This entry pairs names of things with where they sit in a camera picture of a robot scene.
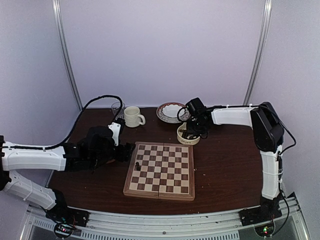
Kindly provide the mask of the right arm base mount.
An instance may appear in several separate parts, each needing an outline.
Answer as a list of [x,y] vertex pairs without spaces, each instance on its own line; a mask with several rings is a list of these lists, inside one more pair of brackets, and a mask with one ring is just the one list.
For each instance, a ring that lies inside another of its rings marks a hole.
[[245,208],[239,211],[238,214],[243,227],[271,221],[272,218],[275,219],[282,216],[281,210],[263,213],[260,207]]

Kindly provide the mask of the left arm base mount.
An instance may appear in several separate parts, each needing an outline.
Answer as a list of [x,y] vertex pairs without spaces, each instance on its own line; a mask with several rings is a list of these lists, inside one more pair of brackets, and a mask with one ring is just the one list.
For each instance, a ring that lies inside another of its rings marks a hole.
[[85,210],[67,208],[64,211],[45,210],[45,216],[55,223],[67,224],[72,227],[86,227],[90,213]]

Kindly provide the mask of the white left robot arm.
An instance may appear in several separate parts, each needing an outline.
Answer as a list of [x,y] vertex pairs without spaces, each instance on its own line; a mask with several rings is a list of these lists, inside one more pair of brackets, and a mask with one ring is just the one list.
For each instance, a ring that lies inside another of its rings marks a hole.
[[61,222],[72,218],[61,191],[42,187],[21,176],[17,170],[54,170],[58,172],[94,171],[111,161],[127,162],[136,147],[120,143],[118,123],[91,127],[77,143],[56,146],[19,145],[0,140],[0,189],[41,206]]

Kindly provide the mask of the dark chess piece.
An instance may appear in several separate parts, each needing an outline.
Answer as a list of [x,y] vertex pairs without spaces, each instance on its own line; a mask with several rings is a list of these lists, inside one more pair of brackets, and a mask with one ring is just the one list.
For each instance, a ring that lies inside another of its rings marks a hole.
[[138,162],[135,163],[135,168],[137,171],[140,171],[141,170],[141,166]]

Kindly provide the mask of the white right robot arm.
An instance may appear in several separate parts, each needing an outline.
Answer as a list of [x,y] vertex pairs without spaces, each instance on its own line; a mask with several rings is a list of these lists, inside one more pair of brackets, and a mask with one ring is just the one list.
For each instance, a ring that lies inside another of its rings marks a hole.
[[262,191],[256,210],[259,220],[268,220],[278,209],[283,174],[284,127],[270,102],[259,105],[214,105],[206,107],[197,97],[185,105],[190,114],[186,121],[189,135],[201,137],[213,125],[247,126],[262,160]]

